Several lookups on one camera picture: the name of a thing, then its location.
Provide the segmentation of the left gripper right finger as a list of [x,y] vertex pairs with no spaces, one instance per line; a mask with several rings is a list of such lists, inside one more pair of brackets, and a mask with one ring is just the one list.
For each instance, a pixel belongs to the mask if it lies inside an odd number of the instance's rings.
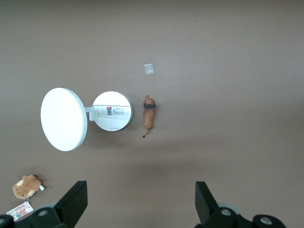
[[276,217],[258,214],[252,220],[245,219],[239,210],[230,204],[217,203],[206,182],[195,185],[195,208],[200,219],[197,228],[284,228]]

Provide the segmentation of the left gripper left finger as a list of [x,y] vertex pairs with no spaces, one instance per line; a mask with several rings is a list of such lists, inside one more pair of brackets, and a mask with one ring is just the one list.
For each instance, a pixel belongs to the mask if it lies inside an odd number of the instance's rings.
[[20,221],[14,221],[11,215],[1,215],[0,226],[2,228],[73,228],[84,213],[87,204],[87,182],[77,181],[56,204],[47,204]]

